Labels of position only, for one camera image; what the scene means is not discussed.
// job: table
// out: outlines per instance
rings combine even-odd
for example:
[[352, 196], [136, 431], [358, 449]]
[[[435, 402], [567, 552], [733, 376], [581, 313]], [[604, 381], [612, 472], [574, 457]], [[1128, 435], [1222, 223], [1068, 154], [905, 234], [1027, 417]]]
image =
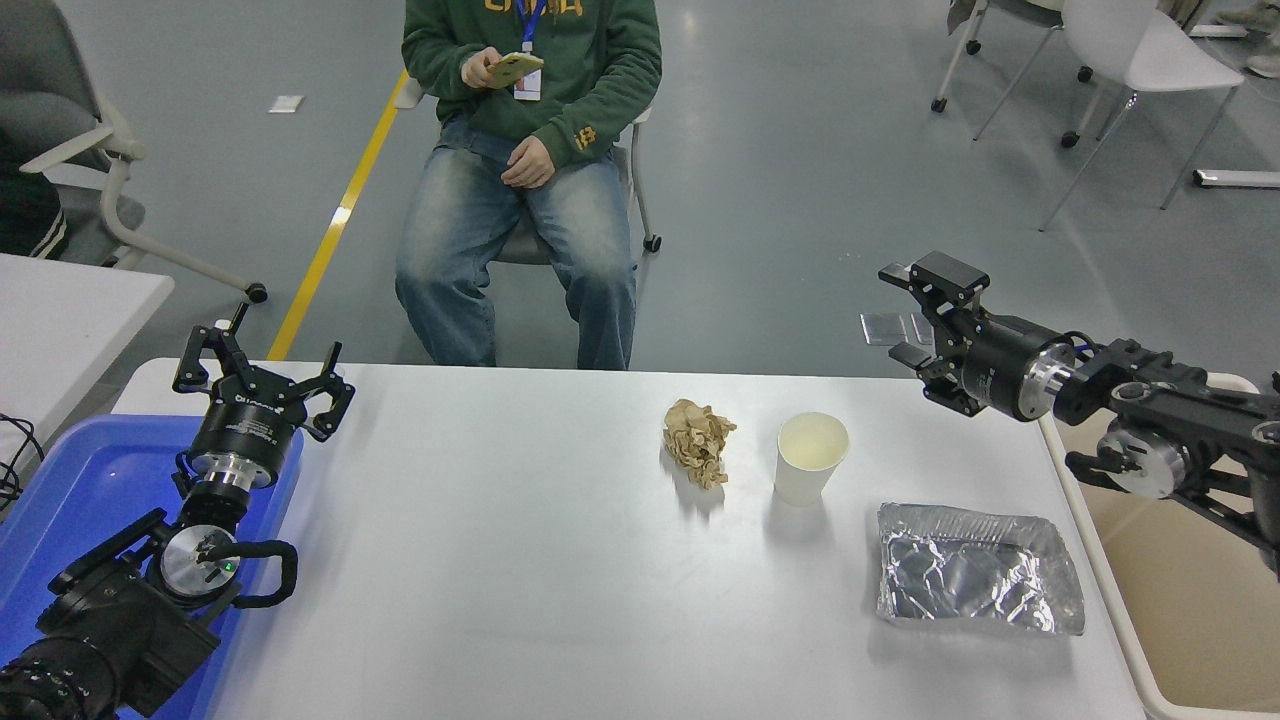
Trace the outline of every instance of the table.
[[[169, 391], [174, 366], [143, 365], [115, 411], [204, 413]], [[1143, 717], [1034, 424], [965, 419], [913, 380], [340, 372], [355, 402], [328, 443], [307, 439], [280, 530], [298, 591], [250, 611], [212, 717]], [[739, 424], [723, 488], [662, 447], [680, 397]], [[852, 448], [796, 509], [772, 492], [774, 442], [808, 410], [841, 418]], [[1084, 635], [877, 619], [884, 501], [1052, 520]]]
[[[46, 442], [173, 292], [173, 278], [0, 255], [0, 413]], [[0, 460], [23, 436], [0, 424]]]

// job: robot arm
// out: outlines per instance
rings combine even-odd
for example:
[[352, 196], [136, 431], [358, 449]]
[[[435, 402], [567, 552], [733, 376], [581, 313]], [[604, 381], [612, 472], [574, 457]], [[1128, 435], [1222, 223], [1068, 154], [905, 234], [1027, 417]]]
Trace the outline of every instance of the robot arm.
[[[252, 365], [228, 329], [196, 327], [174, 377], [177, 392], [210, 396], [191, 447], [178, 454], [174, 523], [155, 509], [72, 562], [49, 583], [55, 600], [36, 621], [44, 638], [0, 667], [0, 717], [105, 720], [129, 706], [150, 717], [220, 644], [209, 625], [227, 609], [270, 607], [293, 594], [297, 550], [237, 541], [252, 489], [275, 483], [294, 430], [328, 439], [356, 388], [334, 372], [339, 343], [315, 378], [293, 382]], [[223, 375], [200, 364], [211, 351]], [[329, 395], [310, 416], [305, 402]], [[279, 557], [280, 583], [243, 594], [244, 560]]]
[[[934, 329], [934, 348], [899, 343], [890, 356], [924, 382], [924, 396], [965, 415], [986, 406], [1021, 421], [1046, 413], [1078, 425], [1096, 411], [1116, 414], [1096, 456], [1071, 452], [1083, 483], [1169, 497], [1280, 560], [1280, 397], [1215, 389], [1208, 373], [1175, 363], [1132, 340], [1098, 347], [1078, 332], [1059, 333], [982, 307], [986, 273], [942, 252], [879, 278], [911, 293]], [[1280, 374], [1274, 378], [1280, 393]], [[1220, 457], [1245, 477], [1213, 470]], [[1210, 491], [1253, 500], [1238, 512]]]

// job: jeans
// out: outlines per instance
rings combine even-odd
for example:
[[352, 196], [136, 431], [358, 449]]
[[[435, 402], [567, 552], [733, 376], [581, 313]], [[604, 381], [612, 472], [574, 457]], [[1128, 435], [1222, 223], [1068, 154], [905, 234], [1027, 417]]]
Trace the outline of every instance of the jeans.
[[517, 190], [499, 178], [516, 145], [461, 119], [444, 127], [396, 258], [396, 296], [438, 364], [495, 365], [486, 265], [527, 209], [579, 325], [577, 366], [625, 370], [636, 263], [612, 154], [558, 168], [538, 190]]

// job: id badge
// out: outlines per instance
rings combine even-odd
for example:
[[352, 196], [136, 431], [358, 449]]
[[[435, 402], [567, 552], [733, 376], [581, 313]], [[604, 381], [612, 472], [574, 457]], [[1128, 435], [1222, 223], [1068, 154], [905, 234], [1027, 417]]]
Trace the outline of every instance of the id badge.
[[[532, 53], [534, 44], [525, 41], [520, 46], [521, 53]], [[515, 87], [516, 100], [524, 100], [525, 102], [538, 102], [543, 99], [543, 69], [539, 68], [527, 76], [516, 81]]]

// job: blue tray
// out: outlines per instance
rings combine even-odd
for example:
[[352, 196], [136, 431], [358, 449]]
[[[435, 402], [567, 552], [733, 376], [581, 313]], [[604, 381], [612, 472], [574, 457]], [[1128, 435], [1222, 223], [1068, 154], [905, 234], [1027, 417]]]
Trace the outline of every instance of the blue tray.
[[[76, 425], [58, 441], [32, 478], [29, 492], [0, 524], [0, 621], [4, 624], [0, 665], [40, 639], [36, 618], [54, 601], [49, 580], [67, 565], [150, 510], [165, 509], [168, 521], [177, 518], [182, 500], [169, 475], [177, 469], [174, 455], [191, 445], [200, 421], [201, 418], [100, 415]], [[300, 433], [289, 445], [279, 482], [253, 491], [248, 514], [237, 528], [237, 539], [270, 539], [279, 532], [298, 477], [301, 454]], [[246, 562], [241, 584], [255, 588], [265, 565]], [[152, 717], [205, 717], [241, 612], [246, 611], [230, 609], [214, 621], [210, 629], [221, 638], [221, 644]], [[141, 717], [128, 708], [122, 708], [119, 715]]]

